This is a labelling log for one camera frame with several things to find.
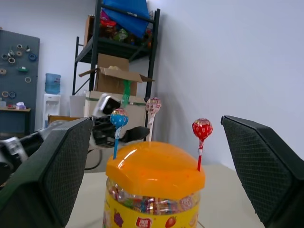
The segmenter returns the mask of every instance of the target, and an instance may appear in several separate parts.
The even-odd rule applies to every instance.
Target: table
[[[264,228],[235,171],[222,165],[203,166],[206,186],[201,191],[197,228]],[[67,228],[101,228],[105,199],[104,172],[86,173]]]
[[[0,107],[0,112],[16,112],[21,113],[25,115],[24,120],[24,134],[29,135],[30,134],[30,108],[20,110],[20,109],[8,109]]]

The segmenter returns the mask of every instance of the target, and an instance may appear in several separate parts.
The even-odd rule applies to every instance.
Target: black shelving unit
[[[153,24],[152,35],[141,46],[135,46],[135,45],[131,45],[131,44],[118,42],[115,40],[100,38],[99,37],[99,20],[98,20],[99,17],[98,17],[98,15],[100,15],[101,8],[107,8],[112,11],[116,11],[116,12],[119,12],[122,14],[126,14],[129,16],[138,18],[138,19],[145,20],[149,23],[152,23]],[[121,9],[106,6],[101,3],[101,0],[96,0],[93,36],[79,54],[78,54],[78,48],[79,48],[79,46],[83,46],[83,45],[79,44],[79,37],[77,37],[77,39],[76,39],[74,79],[73,79],[72,94],[75,95],[87,82],[89,82],[89,91],[93,91],[94,78],[95,78],[94,72],[92,72],[90,74],[90,78],[77,91],[75,91],[77,64],[79,62],[90,63],[91,69],[95,69],[99,53],[126,58],[130,62],[132,62],[133,60],[142,58],[142,57],[149,56],[148,77],[153,78],[160,12],[161,12],[161,10],[157,9],[154,14],[154,19],[148,19],[148,18],[141,17],[141,16],[135,15],[135,14],[127,12],[127,11],[123,11]],[[148,48],[148,43],[150,41],[151,41],[151,48]],[[152,83],[147,82],[146,95],[145,95],[146,97],[151,96],[151,87],[152,87]]]

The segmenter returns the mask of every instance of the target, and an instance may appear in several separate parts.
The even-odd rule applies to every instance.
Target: pegboard
[[[17,45],[21,44],[23,49],[18,50]],[[0,30],[0,69],[5,69],[6,74],[0,74],[0,97],[6,101],[7,105],[15,105],[17,102],[24,102],[27,108],[31,109],[31,133],[35,128],[36,94],[38,79],[40,39],[14,32]],[[2,54],[7,55],[12,49],[16,62],[11,64],[8,60],[2,59]],[[17,51],[21,51],[22,56],[17,56]],[[29,59],[29,55],[37,56],[35,61]],[[18,68],[25,67],[27,72],[20,72]],[[2,92],[15,92],[16,97],[3,97]],[[22,133],[24,131],[24,115],[14,112],[0,112],[0,133]]]

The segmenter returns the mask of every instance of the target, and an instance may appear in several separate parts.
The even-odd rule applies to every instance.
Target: jar label
[[[189,207],[189,199],[182,199],[182,206]],[[106,191],[102,228],[195,228],[199,204],[176,214],[144,214],[117,202]]]

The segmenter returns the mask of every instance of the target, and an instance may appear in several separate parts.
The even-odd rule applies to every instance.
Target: orange lid
[[[203,168],[184,150],[162,142],[140,142],[110,158],[106,175],[128,193],[179,200],[205,186]]]

